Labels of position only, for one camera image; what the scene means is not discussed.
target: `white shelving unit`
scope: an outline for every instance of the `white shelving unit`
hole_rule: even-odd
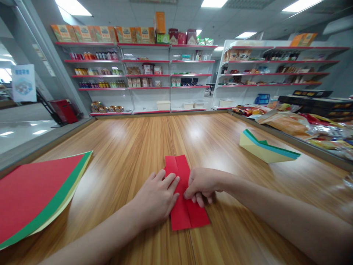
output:
[[[328,68],[339,61],[333,58],[349,48],[336,47],[332,42],[313,42],[310,47],[290,47],[291,41],[258,41],[262,46],[234,46],[235,40],[226,40],[224,50],[222,52],[220,68],[217,76],[217,84],[215,87],[212,109],[223,110],[231,109],[237,105],[253,105],[258,94],[270,94],[273,96],[292,94],[296,89],[317,88],[322,84],[322,79],[329,73]],[[299,51],[300,55],[296,61],[223,61],[224,54],[229,49],[251,50],[250,58],[261,58],[266,52],[275,51]],[[308,57],[316,58],[320,55],[323,60],[308,60]],[[222,74],[222,68],[228,67],[227,74]],[[248,74],[245,70],[258,69],[259,66],[267,66],[270,73],[267,74]],[[297,68],[314,68],[314,72],[309,73],[276,73],[279,66],[294,66]],[[238,70],[239,73],[230,74],[232,70]],[[302,75],[304,81],[314,80],[315,83],[295,83],[289,84],[290,76]],[[226,84],[230,78],[240,76],[242,82],[247,80],[253,82],[266,82],[267,84],[254,85],[219,85]],[[233,100],[231,107],[220,107],[221,99]]]

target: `ceiling light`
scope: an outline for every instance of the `ceiling light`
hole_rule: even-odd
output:
[[[201,7],[221,8],[227,0],[203,0]]]
[[[55,2],[70,15],[85,15],[92,17],[92,14],[77,0],[55,0]]]
[[[303,11],[309,7],[312,7],[322,1],[323,0],[299,0],[299,1],[295,2],[294,4],[291,4],[287,8],[283,9],[282,11],[298,13],[298,12]]]
[[[41,134],[41,133],[43,133],[45,131],[47,131],[47,130],[41,130],[41,131],[38,131],[38,132],[35,132],[35,133],[32,133],[32,134]]]
[[[240,34],[236,39],[247,39],[250,38],[252,35],[255,35],[257,32],[244,32],[243,34]]]
[[[5,132],[3,134],[0,134],[0,136],[6,136],[6,135],[9,135],[9,134],[12,134],[12,133],[14,133],[14,132]]]

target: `wooden table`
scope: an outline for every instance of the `wooden table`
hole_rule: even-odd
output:
[[[75,196],[42,232],[0,251],[3,264],[35,264],[79,238],[130,201],[166,155],[185,154],[190,167],[228,171],[310,203],[352,223],[347,172],[303,153],[266,164],[239,147],[246,128],[289,150],[274,136],[227,113],[98,120],[37,161],[94,150]],[[211,225],[172,232],[170,220],[141,233],[111,264],[312,264],[236,199],[217,193],[206,206]]]

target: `red paper sheet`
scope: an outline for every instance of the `red paper sheet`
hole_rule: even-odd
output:
[[[0,243],[42,212],[83,156],[22,165],[0,180]]]
[[[194,204],[192,200],[184,199],[183,195],[189,186],[190,168],[185,155],[182,156],[166,156],[166,176],[175,173],[180,177],[179,184],[175,190],[180,194],[173,210],[170,213],[172,220],[172,230],[182,230],[196,228],[208,225],[206,210],[198,204]]]

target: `stack of colored paper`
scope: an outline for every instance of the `stack of colored paper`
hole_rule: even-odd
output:
[[[91,155],[22,165],[0,180],[0,250],[42,231],[65,209]]]

